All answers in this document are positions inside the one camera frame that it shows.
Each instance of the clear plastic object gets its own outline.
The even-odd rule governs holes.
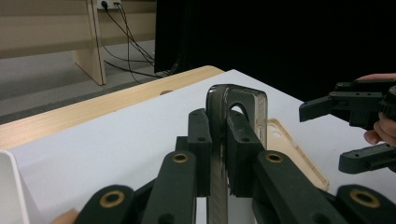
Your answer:
[[[45,223],[18,170],[14,155],[0,150],[0,223]]]
[[[210,197],[207,200],[207,220],[213,224],[227,223],[253,223],[252,214],[243,216],[238,212],[250,207],[251,202],[234,206],[232,200],[228,201],[228,180],[225,170],[225,128],[226,119],[230,110],[241,111],[262,145],[267,146],[267,111],[268,101],[264,91],[234,84],[219,84],[212,86],[206,96],[206,115],[209,119],[210,134],[213,141],[212,173]]]

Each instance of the white tabletop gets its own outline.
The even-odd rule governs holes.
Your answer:
[[[363,129],[349,127],[331,115],[300,122],[301,101],[231,70],[12,148],[22,178],[46,221],[70,208],[80,210],[103,187],[119,184],[138,189],[155,178],[163,157],[175,150],[177,136],[187,136],[188,114],[205,107],[206,93],[215,84],[265,91],[268,118],[279,120],[329,179],[331,194],[342,185],[359,184],[396,203],[396,174],[388,168],[358,175],[338,171],[340,154],[369,146]]]

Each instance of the wall outlet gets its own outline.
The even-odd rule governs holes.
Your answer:
[[[116,4],[121,4],[121,0],[97,0],[98,9],[104,10],[102,2],[107,2],[107,9],[119,9]]]

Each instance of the finger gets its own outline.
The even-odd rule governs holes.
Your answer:
[[[384,130],[381,129],[381,126],[379,124],[379,121],[377,121],[374,124],[374,130],[376,131],[376,133],[379,135],[379,137],[386,143],[390,144],[393,147],[396,147],[396,137],[393,137],[389,134],[387,134],[386,132],[384,132]]]
[[[376,145],[378,142],[382,141],[382,138],[375,130],[365,132],[363,137],[371,145]]]
[[[381,129],[392,137],[396,137],[396,121],[387,117],[384,113],[379,113],[379,125]]]
[[[371,75],[359,77],[358,80],[373,80],[373,79],[387,79],[387,78],[396,78],[396,73],[371,74]]]
[[[78,211],[71,209],[55,218],[50,224],[73,224],[77,217]]]

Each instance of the black cable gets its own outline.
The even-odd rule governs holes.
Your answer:
[[[117,7],[118,7],[119,10],[120,10],[120,14],[121,14],[121,16],[122,16],[124,22],[127,23],[126,14],[125,14],[125,11],[124,11],[122,5],[117,4]],[[132,35],[132,32],[131,32],[131,30],[129,29],[128,26],[127,26],[127,33],[130,34],[130,35],[128,35],[128,34],[127,34],[127,35],[128,35],[129,37],[131,37],[131,40],[134,42],[134,44],[135,44],[136,47],[137,47],[137,50],[143,55],[143,57],[146,58],[146,56],[147,56],[147,57],[149,57],[151,60],[154,61],[154,59],[153,59],[153,58],[152,58],[152,57],[151,57],[151,56],[150,56],[139,44],[137,44],[137,42],[134,40],[134,36]]]
[[[122,16],[122,18],[123,18],[123,20],[124,20],[124,22],[126,22],[126,16],[125,16],[125,12],[123,11],[123,8],[122,8],[122,6],[121,6],[121,4],[117,4],[117,6],[118,6],[118,8],[119,8],[119,10],[120,10],[120,13],[121,13],[121,16]],[[129,27],[127,28],[127,31],[128,31],[128,33],[127,32],[125,32],[125,30],[117,23],[117,21],[116,20],[114,20],[114,18],[110,15],[110,13],[106,10],[106,13],[107,13],[107,15],[108,15],[108,17],[111,19],[111,20],[113,20],[114,21],[114,23],[116,23],[116,25],[133,41],[133,43],[134,44],[132,44],[131,43],[131,45],[136,49],[136,50],[138,50],[142,55],[143,55],[143,57],[146,59],[146,61],[147,62],[149,62],[154,68],[156,67],[155,66],[155,64],[153,63],[153,62],[150,62],[149,60],[148,60],[148,57],[151,59],[151,60],[153,60],[154,61],[154,59],[140,46],[140,45],[138,45],[137,43],[136,43],[136,41],[134,41],[134,38],[132,37],[132,32],[131,32],[131,30],[129,29]],[[168,75],[169,73],[166,71],[166,70],[163,70],[163,73],[164,74],[166,74],[166,75]]]
[[[105,46],[103,46],[103,48],[107,51],[107,53],[108,53],[109,55],[113,56],[114,58],[120,59],[120,60],[123,60],[123,61],[128,61],[128,59],[124,59],[124,58],[121,58],[121,57],[118,57],[118,56],[114,55],[114,54],[111,53]],[[130,60],[130,62],[133,62],[133,63],[152,63],[152,62],[141,61],[141,60]]]
[[[125,22],[125,29],[128,31],[129,27],[128,27],[128,22],[124,19]],[[129,36],[128,34],[126,35],[126,39],[127,39],[127,46],[128,46],[128,68],[129,68],[129,72],[131,73],[131,76],[134,78],[134,80],[137,83],[142,84],[141,82],[139,82],[135,77],[134,77],[134,73],[132,73],[132,68],[131,68],[131,62],[129,61]]]
[[[110,66],[112,66],[112,67],[115,67],[115,68],[117,68],[117,69],[120,69],[120,70],[122,70],[122,71],[130,72],[129,69],[126,69],[126,68],[123,68],[123,67],[121,67],[121,66],[115,65],[114,63],[110,63],[110,62],[108,62],[108,61],[105,61],[105,63],[107,63],[108,65],[110,65]],[[154,76],[154,75],[151,75],[151,74],[146,74],[146,73],[141,73],[141,72],[136,72],[136,71],[133,71],[133,72],[136,73],[136,74],[138,74],[138,75],[142,75],[142,76],[146,76],[146,77],[162,78],[162,77],[160,77],[160,76]]]

